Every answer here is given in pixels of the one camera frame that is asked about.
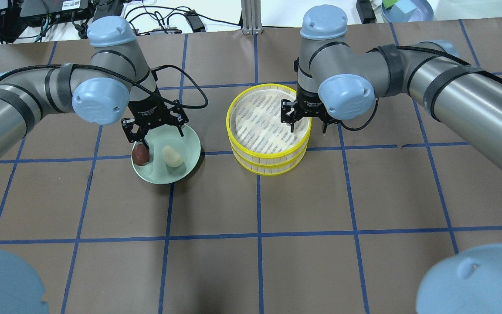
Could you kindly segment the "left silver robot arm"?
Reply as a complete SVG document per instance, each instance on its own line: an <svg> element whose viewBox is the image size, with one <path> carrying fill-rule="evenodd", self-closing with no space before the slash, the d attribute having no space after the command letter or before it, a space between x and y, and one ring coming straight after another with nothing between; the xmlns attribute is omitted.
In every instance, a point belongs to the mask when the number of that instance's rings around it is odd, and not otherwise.
<svg viewBox="0 0 502 314"><path fill-rule="evenodd" d="M163 97L128 21L96 20L87 36L95 49L88 65L36 65L0 74L0 159L48 115L75 113L88 123L120 121L128 141L144 142L164 125L189 121L184 105Z"/></svg>

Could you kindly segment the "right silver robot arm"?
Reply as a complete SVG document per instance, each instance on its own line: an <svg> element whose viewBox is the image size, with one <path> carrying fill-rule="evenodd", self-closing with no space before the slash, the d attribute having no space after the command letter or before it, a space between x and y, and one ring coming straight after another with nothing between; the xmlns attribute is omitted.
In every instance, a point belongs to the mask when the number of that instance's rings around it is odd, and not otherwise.
<svg viewBox="0 0 502 314"><path fill-rule="evenodd" d="M502 169L502 78L458 58L447 41L385 44L358 55L346 33L339 7L305 13L296 99L281 101L281 123L293 128L317 117L326 129L374 109L380 98L405 93Z"/></svg>

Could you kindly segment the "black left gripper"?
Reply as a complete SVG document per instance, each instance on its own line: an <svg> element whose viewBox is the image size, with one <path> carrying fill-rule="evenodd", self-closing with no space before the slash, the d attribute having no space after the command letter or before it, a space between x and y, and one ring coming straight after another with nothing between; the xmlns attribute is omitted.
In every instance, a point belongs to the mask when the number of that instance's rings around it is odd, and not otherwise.
<svg viewBox="0 0 502 314"><path fill-rule="evenodd" d="M120 123L130 143L140 142L149 150L146 135L149 131L164 125L177 127L180 136L185 136L183 128L189 122L189 118L178 100L147 97L141 101L130 101L128 109L133 117L121 119Z"/></svg>

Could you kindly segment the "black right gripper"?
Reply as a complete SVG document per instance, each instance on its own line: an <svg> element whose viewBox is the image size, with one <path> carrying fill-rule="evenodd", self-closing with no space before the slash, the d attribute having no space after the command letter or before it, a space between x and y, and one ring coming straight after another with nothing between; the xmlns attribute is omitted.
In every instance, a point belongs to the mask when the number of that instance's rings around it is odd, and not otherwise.
<svg viewBox="0 0 502 314"><path fill-rule="evenodd" d="M328 114L318 93L297 89L294 101L281 100L280 121L289 124L291 133L294 133L295 123L305 117L319 118L322 121L322 134L326 133L330 124L340 123L340 120Z"/></svg>

